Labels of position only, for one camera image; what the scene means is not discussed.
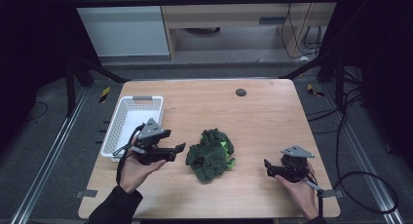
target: white basket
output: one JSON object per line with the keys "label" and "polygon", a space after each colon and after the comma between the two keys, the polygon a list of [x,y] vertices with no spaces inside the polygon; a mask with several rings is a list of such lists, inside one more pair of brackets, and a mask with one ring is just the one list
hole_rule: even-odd
{"label": "white basket", "polygon": [[124,96],[116,107],[108,131],[103,140],[100,154],[119,162],[123,152],[113,156],[113,152],[125,146],[134,129],[146,124],[150,118],[159,126],[164,115],[164,99],[161,96]]}

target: table top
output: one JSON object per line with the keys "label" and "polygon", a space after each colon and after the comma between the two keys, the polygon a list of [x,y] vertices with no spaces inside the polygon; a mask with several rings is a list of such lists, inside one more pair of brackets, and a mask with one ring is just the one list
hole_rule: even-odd
{"label": "table top", "polygon": [[[236,95],[246,90],[245,96]],[[287,191],[267,176],[264,159],[280,166],[281,149],[300,145],[315,154],[309,159],[319,187],[331,188],[319,150],[298,94],[290,80],[167,80],[127,82],[124,95],[160,95],[164,98],[162,127],[171,135],[160,147],[186,142],[184,152],[152,173],[138,188],[143,201],[139,219],[280,218],[301,214]],[[234,144],[236,165],[209,183],[200,182],[185,166],[191,145],[204,130],[218,128]],[[98,156],[79,215],[87,218],[116,186],[117,163]],[[335,198],[324,199],[325,217],[340,213]]]}

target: wrist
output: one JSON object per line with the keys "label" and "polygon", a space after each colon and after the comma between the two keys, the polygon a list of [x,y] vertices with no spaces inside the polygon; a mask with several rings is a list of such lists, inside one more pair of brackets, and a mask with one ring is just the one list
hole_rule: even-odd
{"label": "wrist", "polygon": [[120,186],[126,193],[128,193],[129,195],[130,195],[134,190],[136,190],[134,187],[129,186],[128,184],[124,184],[124,183],[122,183],[122,182],[119,184],[119,186]]}
{"label": "wrist", "polygon": [[309,210],[309,211],[304,211],[303,212],[304,218],[306,218],[306,220],[310,221],[313,220],[314,218],[319,216],[319,213],[315,210]]}

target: human hand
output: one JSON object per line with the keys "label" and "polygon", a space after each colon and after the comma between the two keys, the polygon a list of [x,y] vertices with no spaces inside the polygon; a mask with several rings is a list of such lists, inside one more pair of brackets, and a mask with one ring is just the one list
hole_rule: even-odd
{"label": "human hand", "polygon": [[146,166],[137,161],[133,156],[133,151],[131,149],[128,150],[127,153],[125,164],[121,172],[119,186],[121,186],[128,194],[131,194],[145,181],[149,174],[160,169],[167,161],[161,160]]}
{"label": "human hand", "polygon": [[[312,176],[314,174],[313,166],[310,162],[307,162],[307,164],[310,171],[309,175]],[[308,178],[304,178],[297,183],[291,183],[279,175],[276,175],[275,178],[288,190],[292,200],[297,204],[307,220],[312,220],[319,216],[315,203],[315,190],[306,183]]]}

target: black sleeve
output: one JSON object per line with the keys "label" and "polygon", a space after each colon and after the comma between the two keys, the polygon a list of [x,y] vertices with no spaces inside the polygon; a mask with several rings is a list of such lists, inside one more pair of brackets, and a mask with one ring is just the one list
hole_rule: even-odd
{"label": "black sleeve", "polygon": [[322,216],[318,216],[318,217],[308,221],[306,224],[327,224],[327,222],[325,222],[325,220]]}
{"label": "black sleeve", "polygon": [[106,200],[92,212],[86,223],[131,224],[134,212],[142,199],[139,192],[134,191],[129,195],[120,186],[116,186]]}

